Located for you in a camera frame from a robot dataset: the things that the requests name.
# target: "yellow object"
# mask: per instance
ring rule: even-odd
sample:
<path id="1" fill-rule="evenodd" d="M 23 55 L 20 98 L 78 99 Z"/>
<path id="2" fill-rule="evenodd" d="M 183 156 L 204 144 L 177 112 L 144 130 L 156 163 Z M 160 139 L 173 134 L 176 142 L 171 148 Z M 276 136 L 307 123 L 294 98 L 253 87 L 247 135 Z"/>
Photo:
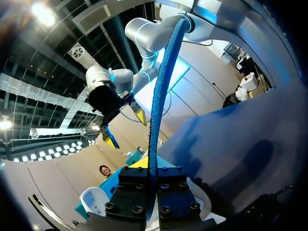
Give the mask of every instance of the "yellow object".
<path id="1" fill-rule="evenodd" d="M 104 140 L 107 144 L 109 144 L 111 147 L 115 148 L 115 149 L 119 149 L 118 146 L 116 146 L 116 144 L 114 144 L 113 140 L 108 137 L 107 139 Z"/>
<path id="2" fill-rule="evenodd" d="M 135 164 L 133 164 L 129 167 L 148 168 L 148 157 L 146 156 L 145 158 L 141 159 L 140 161 L 138 161 L 137 163 L 135 163 Z M 175 166 L 158 156 L 157 157 L 157 167 L 175 167 Z"/>
<path id="3" fill-rule="evenodd" d="M 145 113 L 144 110 L 139 109 L 136 113 L 135 113 L 136 117 L 140 120 L 140 122 L 142 122 L 143 125 L 146 126 L 146 117 L 145 117 Z"/>

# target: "robotic arm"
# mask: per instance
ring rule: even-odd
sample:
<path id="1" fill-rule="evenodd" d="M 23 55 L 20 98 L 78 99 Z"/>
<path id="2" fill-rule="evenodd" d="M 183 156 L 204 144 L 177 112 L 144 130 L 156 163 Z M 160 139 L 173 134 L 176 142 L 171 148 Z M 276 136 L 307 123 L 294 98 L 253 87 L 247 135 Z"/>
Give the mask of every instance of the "robotic arm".
<path id="1" fill-rule="evenodd" d="M 146 126 L 144 111 L 133 96 L 157 77 L 160 65 L 156 62 L 158 52 L 167 45 L 176 23 L 181 18 L 188 21 L 187 33 L 192 32 L 193 20 L 183 13 L 168 17 L 161 23 L 135 18 L 126 25 L 126 36 L 135 43 L 142 57 L 142 69 L 136 74 L 128 69 L 107 70 L 101 67 L 84 48 L 80 46 L 73 48 L 73 58 L 88 69 L 86 72 L 88 100 L 93 111 L 98 110 L 103 115 L 100 126 L 103 139 L 113 147 L 118 148 L 118 145 L 108 129 L 108 123 L 119 114 L 123 106 L 130 105 L 137 118 Z M 83 52 L 83 57 L 76 57 L 80 51 Z"/>

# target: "ceiling light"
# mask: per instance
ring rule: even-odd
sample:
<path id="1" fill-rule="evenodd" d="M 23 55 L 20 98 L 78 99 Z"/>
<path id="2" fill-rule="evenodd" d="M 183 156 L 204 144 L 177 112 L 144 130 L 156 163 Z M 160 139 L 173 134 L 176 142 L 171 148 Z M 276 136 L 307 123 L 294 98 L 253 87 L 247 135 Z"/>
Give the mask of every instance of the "ceiling light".
<path id="1" fill-rule="evenodd" d="M 54 155 L 54 157 L 60 157 L 60 156 L 61 156 L 60 153 L 55 153 L 55 154 L 53 154 L 53 155 Z"/>
<path id="2" fill-rule="evenodd" d="M 39 154 L 40 157 L 46 156 L 46 153 L 45 153 L 44 151 L 41 151 L 41 152 L 39 152 L 38 154 Z"/>
<path id="3" fill-rule="evenodd" d="M 45 156 L 45 158 L 46 158 L 46 160 L 51 160 L 52 159 L 51 155 L 47 155 L 47 156 Z"/>
<path id="4" fill-rule="evenodd" d="M 3 120 L 0 122 L 0 129 L 9 129 L 12 127 L 12 122 L 10 120 Z"/>
<path id="5" fill-rule="evenodd" d="M 46 26 L 52 26 L 55 23 L 53 12 L 42 4 L 34 4 L 32 6 L 32 13 L 38 18 L 38 20 L 42 24 Z"/>
<path id="6" fill-rule="evenodd" d="M 92 126 L 92 130 L 99 131 L 99 130 L 100 130 L 100 127 L 99 127 L 99 126 L 97 126 L 97 125 L 93 125 L 93 126 Z"/>
<path id="7" fill-rule="evenodd" d="M 37 158 L 37 155 L 35 155 L 35 154 L 33 153 L 33 154 L 31 154 L 30 158 L 31 158 L 31 160 L 35 160 L 35 159 Z"/>
<path id="8" fill-rule="evenodd" d="M 23 159 L 24 162 L 28 161 L 28 157 L 26 157 L 25 155 L 22 157 L 22 159 Z"/>

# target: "screw head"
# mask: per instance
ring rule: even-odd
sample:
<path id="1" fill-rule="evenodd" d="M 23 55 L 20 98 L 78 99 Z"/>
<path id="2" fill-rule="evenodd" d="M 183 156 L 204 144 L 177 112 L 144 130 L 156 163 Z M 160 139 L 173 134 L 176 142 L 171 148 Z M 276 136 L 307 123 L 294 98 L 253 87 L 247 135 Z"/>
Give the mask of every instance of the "screw head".
<path id="1" fill-rule="evenodd" d="M 167 188 L 169 188 L 169 185 L 168 184 L 161 184 L 160 188 L 161 189 L 167 189 Z"/>
<path id="2" fill-rule="evenodd" d="M 190 204 L 190 208 L 191 209 L 199 209 L 200 204 L 198 202 L 193 202 L 193 203 Z"/>
<path id="3" fill-rule="evenodd" d="M 113 209 L 113 208 L 114 208 L 114 204 L 111 203 L 111 202 L 107 202 L 107 203 L 105 204 L 105 208 L 106 208 L 107 210 Z"/>
<path id="4" fill-rule="evenodd" d="M 133 213 L 140 214 L 144 211 L 142 206 L 136 206 L 133 208 Z"/>
<path id="5" fill-rule="evenodd" d="M 169 214 L 171 213 L 171 208 L 169 206 L 164 206 L 160 210 L 163 214 Z"/>
<path id="6" fill-rule="evenodd" d="M 144 184 L 138 184 L 138 185 L 136 186 L 136 188 L 137 188 L 137 189 L 143 189 L 143 188 L 144 188 Z"/>
<path id="7" fill-rule="evenodd" d="M 182 187 L 182 188 L 187 187 L 187 183 L 186 183 L 186 182 L 181 182 L 181 183 L 180 183 L 180 187 Z"/>

